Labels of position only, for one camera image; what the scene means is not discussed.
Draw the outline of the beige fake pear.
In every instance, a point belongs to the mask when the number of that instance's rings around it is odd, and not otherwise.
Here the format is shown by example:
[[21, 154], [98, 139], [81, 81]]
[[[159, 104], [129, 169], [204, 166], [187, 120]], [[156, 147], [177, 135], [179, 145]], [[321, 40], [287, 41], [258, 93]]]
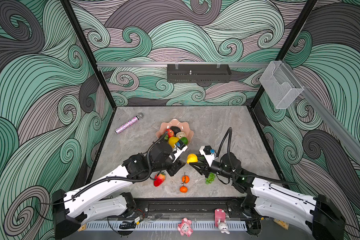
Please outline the beige fake pear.
[[176, 134], [176, 137], [179, 138], [179, 139], [182, 139], [182, 138], [185, 138], [187, 135], [185, 132], [178, 132]]

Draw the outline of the dark fake avocado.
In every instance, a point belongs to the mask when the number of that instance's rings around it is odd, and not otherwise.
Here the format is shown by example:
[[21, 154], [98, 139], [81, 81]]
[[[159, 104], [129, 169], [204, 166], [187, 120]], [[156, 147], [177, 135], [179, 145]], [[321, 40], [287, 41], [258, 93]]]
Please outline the dark fake avocado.
[[171, 126], [170, 129], [174, 132], [174, 135], [178, 134], [182, 130], [177, 126]]

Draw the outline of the yellow fake pear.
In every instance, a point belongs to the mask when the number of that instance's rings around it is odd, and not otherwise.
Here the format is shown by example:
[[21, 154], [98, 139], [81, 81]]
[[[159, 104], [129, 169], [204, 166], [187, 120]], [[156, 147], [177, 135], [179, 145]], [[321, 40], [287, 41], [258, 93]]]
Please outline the yellow fake pear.
[[198, 162], [198, 156], [196, 154], [189, 154], [187, 156], [187, 164], [197, 163], [197, 162]]

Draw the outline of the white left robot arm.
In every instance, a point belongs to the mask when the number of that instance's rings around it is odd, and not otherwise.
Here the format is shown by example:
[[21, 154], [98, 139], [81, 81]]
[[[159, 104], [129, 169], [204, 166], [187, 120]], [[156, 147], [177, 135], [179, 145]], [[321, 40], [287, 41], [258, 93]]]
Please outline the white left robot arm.
[[130, 156], [98, 180], [68, 192], [62, 189], [55, 191], [51, 202], [55, 238], [61, 240], [76, 232], [83, 224], [106, 215], [131, 215], [136, 204], [130, 193], [108, 200], [105, 197], [148, 180], [154, 172], [164, 171], [174, 176], [185, 165], [179, 158], [187, 150], [188, 143], [186, 137], [175, 140], [164, 133], [146, 153]]

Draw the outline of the green fake lime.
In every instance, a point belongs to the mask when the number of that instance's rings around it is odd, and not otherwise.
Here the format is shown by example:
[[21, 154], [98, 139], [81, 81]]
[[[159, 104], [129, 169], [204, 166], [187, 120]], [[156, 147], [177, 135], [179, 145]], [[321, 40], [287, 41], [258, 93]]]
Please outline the green fake lime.
[[188, 140], [186, 137], [182, 137], [180, 140], [181, 140], [185, 145], [188, 145], [188, 143], [189, 143], [189, 140]]

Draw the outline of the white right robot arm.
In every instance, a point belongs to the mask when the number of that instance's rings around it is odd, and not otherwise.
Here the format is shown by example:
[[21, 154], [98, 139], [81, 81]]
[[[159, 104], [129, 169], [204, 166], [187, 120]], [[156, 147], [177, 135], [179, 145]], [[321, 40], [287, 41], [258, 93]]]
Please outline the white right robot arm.
[[202, 146], [198, 155], [188, 155], [187, 163], [205, 177], [215, 174], [227, 178], [228, 184], [245, 194], [240, 208], [255, 222], [262, 217], [281, 220], [312, 234], [316, 240], [342, 240], [345, 236], [345, 218], [324, 195], [314, 197], [286, 189], [283, 181], [243, 169], [233, 153], [219, 159], [210, 146]]

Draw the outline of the yellow fake lemon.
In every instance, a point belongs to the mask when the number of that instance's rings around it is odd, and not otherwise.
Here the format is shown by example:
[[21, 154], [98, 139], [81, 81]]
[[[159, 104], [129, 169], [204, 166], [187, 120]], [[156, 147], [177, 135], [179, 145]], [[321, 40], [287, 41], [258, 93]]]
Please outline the yellow fake lemon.
[[179, 141], [180, 139], [177, 137], [170, 137], [168, 139], [168, 143], [171, 146], [171, 148], [173, 149], [176, 146], [176, 143]]

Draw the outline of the red fake strawberry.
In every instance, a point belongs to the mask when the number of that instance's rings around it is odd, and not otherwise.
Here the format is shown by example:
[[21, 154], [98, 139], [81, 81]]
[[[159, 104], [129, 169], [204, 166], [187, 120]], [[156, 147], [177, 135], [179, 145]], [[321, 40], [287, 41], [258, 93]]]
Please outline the red fake strawberry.
[[159, 187], [166, 180], [164, 173], [157, 174], [154, 180], [154, 186]]

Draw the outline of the red fake apple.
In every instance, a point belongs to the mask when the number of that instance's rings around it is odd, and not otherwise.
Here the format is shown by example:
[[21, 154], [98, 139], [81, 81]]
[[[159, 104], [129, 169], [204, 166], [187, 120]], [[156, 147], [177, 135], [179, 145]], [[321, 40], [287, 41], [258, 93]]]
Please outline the red fake apple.
[[174, 131], [172, 129], [166, 129], [166, 133], [167, 133], [169, 138], [175, 136], [175, 133], [174, 133]]

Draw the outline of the pink scalloped fruit bowl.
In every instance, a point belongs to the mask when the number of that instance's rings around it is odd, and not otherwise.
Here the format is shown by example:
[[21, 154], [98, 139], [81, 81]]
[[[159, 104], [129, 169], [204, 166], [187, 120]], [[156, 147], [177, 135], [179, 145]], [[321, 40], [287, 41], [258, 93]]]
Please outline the pink scalloped fruit bowl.
[[186, 138], [188, 139], [189, 144], [192, 142], [194, 132], [191, 130], [189, 123], [180, 122], [177, 119], [172, 119], [168, 123], [166, 122], [161, 123], [159, 130], [156, 132], [157, 139], [160, 138], [160, 136], [164, 133], [166, 129], [169, 129], [172, 126], [180, 128], [186, 134]]

